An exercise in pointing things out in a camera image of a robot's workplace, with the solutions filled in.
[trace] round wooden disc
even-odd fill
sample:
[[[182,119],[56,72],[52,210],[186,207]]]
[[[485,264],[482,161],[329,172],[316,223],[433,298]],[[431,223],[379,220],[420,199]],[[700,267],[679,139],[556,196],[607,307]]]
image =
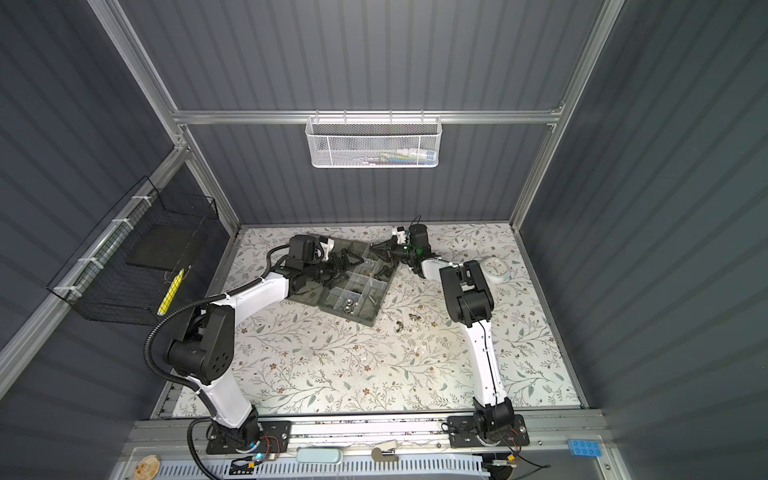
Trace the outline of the round wooden disc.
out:
[[[136,465],[134,480],[152,480],[158,470],[160,470],[160,458],[157,455],[147,455]]]

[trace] black mounting plate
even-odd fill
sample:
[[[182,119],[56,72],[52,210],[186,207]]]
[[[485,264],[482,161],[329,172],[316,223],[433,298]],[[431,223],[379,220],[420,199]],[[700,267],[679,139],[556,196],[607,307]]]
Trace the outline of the black mounting plate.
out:
[[[501,436],[497,435],[496,439],[491,439],[490,442],[481,442],[476,433],[470,432],[475,429],[475,419],[472,415],[453,415],[449,416],[447,421],[448,430],[454,432],[453,435],[449,435],[452,449],[461,449],[468,447],[487,447],[487,446],[506,446],[501,441]],[[515,424],[512,426],[515,431],[504,432],[504,440],[510,447],[515,446],[524,447],[531,444],[531,439],[528,437],[528,429],[525,427],[525,420],[522,415],[515,415]]]
[[[270,453],[284,453],[288,449],[288,441],[290,440],[290,422],[261,422],[262,435],[269,435],[275,437],[277,443],[280,445],[278,449],[274,440],[270,440]],[[208,441],[208,446],[205,448],[205,452],[208,455],[226,455],[235,454],[239,455],[232,447],[224,443],[222,437],[216,437],[213,440]],[[253,453],[266,453],[266,442],[262,441],[258,448]]]

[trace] floral pattern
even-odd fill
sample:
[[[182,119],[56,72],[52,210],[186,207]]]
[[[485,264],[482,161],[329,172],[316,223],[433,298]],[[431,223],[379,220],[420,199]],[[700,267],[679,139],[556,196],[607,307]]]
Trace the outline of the floral pattern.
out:
[[[249,229],[225,287],[260,275],[268,249],[297,233],[371,243],[391,232],[381,226]],[[496,256],[510,266],[512,279],[490,288],[495,351],[515,407],[578,405],[509,225],[429,225],[429,240],[449,260]],[[464,344],[440,285],[400,265],[373,327],[283,300],[239,325],[232,368],[263,414],[461,409],[472,407],[474,389]],[[205,411],[183,389],[174,415]]]

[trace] dark gray wall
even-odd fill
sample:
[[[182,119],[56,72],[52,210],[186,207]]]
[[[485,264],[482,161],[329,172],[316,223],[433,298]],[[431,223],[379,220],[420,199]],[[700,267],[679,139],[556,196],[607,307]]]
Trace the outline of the dark gray wall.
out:
[[[123,3],[178,107],[204,110],[557,107],[600,7]],[[317,170],[302,127],[192,131],[240,220],[274,224],[507,220],[545,127],[446,126],[440,165],[416,170]]]
[[[522,229],[635,479],[765,478],[768,3],[629,2]]]
[[[191,126],[242,223],[509,220],[544,125],[446,125],[435,168],[315,168],[304,127]]]
[[[167,188],[200,194],[185,166]],[[188,287],[205,291],[228,240],[219,223],[184,281]],[[67,315],[0,400],[3,478],[107,478],[164,384],[144,365],[150,329]],[[166,345],[157,341],[158,362]]]
[[[556,107],[598,0],[123,1],[187,110]]]
[[[86,2],[0,2],[0,346],[171,147]]]

